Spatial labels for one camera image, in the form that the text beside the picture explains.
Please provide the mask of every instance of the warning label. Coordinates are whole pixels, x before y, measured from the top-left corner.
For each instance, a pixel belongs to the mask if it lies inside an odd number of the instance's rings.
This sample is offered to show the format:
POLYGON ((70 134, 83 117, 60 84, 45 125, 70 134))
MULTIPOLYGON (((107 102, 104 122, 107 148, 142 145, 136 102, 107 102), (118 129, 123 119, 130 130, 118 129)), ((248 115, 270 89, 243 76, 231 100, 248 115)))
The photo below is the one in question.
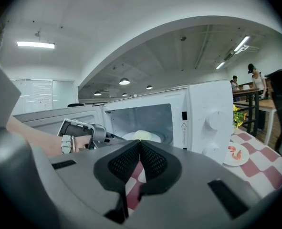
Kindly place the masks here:
POLYGON ((185 122, 181 125, 181 131, 182 131, 182 146, 187 147, 188 146, 188 127, 185 122))

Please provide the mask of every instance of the shrimp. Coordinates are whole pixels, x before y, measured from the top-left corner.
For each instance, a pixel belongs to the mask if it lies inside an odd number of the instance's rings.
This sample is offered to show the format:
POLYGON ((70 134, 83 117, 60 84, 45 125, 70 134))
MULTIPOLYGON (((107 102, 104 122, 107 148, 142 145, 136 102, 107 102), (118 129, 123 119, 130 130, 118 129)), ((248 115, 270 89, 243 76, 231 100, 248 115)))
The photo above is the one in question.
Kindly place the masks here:
POLYGON ((234 153, 236 151, 236 147, 229 146, 228 149, 230 150, 231 153, 234 153))
POLYGON ((236 156, 234 153, 232 153, 232 158, 234 158, 235 160, 241 160, 241 150, 238 151, 236 156))

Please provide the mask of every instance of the white microwave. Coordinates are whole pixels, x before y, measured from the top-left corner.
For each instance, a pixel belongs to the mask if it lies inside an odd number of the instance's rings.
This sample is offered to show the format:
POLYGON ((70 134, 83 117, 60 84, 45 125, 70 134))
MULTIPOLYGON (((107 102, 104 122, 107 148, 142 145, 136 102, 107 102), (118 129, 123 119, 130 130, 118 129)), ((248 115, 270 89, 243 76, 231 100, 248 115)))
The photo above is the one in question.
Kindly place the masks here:
POLYGON ((64 118, 103 125, 107 132, 120 137, 138 130, 148 131, 162 143, 205 154, 222 164, 233 130, 233 98, 230 82, 218 81, 28 115, 41 117, 33 120, 17 117, 55 135, 64 118))

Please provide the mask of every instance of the checkered tablecloth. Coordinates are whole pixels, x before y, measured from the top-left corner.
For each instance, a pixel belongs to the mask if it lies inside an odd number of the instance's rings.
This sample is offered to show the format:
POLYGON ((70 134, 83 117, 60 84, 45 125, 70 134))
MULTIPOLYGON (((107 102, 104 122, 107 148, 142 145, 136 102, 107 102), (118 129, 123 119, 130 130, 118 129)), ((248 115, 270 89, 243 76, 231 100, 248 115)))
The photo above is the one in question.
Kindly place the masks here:
MULTIPOLYGON (((282 157, 278 153, 239 129, 235 130, 230 141, 246 147, 250 158, 239 167, 224 165, 226 169, 248 182, 261 198, 282 186, 282 157)), ((139 203, 137 198, 143 183, 146 183, 145 172, 139 162, 125 187, 130 214, 139 203)))

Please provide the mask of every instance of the ceiling vent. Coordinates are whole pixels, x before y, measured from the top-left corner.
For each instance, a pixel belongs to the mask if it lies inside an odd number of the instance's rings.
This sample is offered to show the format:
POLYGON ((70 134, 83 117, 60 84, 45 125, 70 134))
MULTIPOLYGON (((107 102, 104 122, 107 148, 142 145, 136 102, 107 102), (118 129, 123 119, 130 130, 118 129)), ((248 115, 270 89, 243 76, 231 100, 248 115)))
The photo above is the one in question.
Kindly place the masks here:
POLYGON ((224 58, 224 61, 229 60, 233 55, 234 55, 234 53, 229 52, 228 55, 224 58))

